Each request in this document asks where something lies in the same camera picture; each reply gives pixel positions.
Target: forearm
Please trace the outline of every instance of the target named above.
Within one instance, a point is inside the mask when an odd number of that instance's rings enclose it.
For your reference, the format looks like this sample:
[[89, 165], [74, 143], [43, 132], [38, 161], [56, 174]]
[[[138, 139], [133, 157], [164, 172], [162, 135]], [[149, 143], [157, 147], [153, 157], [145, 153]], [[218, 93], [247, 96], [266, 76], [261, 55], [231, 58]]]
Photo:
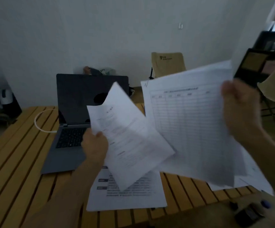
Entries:
[[255, 133], [254, 139], [243, 142], [242, 145], [253, 157], [275, 191], [275, 142], [267, 133], [260, 130]]
[[103, 163], [84, 161], [57, 194], [24, 227], [73, 227], [79, 209]]

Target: person's left hand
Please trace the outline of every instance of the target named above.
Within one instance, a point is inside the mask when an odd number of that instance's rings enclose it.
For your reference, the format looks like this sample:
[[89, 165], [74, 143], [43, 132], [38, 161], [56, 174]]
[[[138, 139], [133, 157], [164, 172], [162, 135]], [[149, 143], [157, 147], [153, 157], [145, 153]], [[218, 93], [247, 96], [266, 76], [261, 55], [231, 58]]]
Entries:
[[84, 149], [88, 160], [101, 165], [104, 164], [109, 144], [107, 138], [102, 132], [93, 135], [92, 129], [88, 128], [83, 135], [81, 146]]

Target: person's right arm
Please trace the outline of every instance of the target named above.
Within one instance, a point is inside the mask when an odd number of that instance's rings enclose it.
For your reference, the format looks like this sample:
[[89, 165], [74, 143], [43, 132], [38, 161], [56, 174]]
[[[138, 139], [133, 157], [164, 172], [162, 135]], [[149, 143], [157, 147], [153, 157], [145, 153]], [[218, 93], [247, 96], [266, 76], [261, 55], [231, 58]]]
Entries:
[[238, 79], [224, 82], [221, 91], [230, 133], [250, 153], [275, 191], [275, 142], [261, 125], [259, 93]]

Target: white cable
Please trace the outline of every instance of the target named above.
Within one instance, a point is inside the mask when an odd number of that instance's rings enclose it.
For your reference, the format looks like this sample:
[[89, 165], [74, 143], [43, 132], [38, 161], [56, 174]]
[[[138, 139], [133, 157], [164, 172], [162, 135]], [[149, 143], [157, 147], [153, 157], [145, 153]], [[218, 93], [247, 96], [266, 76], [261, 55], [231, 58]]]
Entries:
[[40, 116], [43, 112], [48, 111], [48, 110], [57, 110], [57, 109], [46, 109], [46, 110], [44, 110], [44, 111], [41, 111], [39, 114], [36, 115], [36, 117], [35, 117], [35, 119], [34, 119], [34, 125], [36, 126], [36, 128], [37, 128], [38, 130], [40, 130], [40, 131], [42, 131], [42, 132], [46, 132], [46, 133], [57, 133], [57, 130], [45, 131], [45, 130], [39, 128], [39, 126], [37, 126], [37, 124], [36, 124], [36, 120], [39, 118], [39, 116]]

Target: person's left arm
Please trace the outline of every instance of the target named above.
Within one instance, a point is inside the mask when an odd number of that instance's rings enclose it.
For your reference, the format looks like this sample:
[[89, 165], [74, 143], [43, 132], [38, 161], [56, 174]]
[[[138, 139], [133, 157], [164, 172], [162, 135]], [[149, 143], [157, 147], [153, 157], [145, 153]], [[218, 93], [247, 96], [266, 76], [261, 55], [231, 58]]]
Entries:
[[23, 223], [22, 228], [75, 226], [80, 207], [104, 164], [108, 150], [106, 137], [101, 132], [92, 135], [91, 129], [86, 130], [81, 145], [86, 160], [42, 210]]

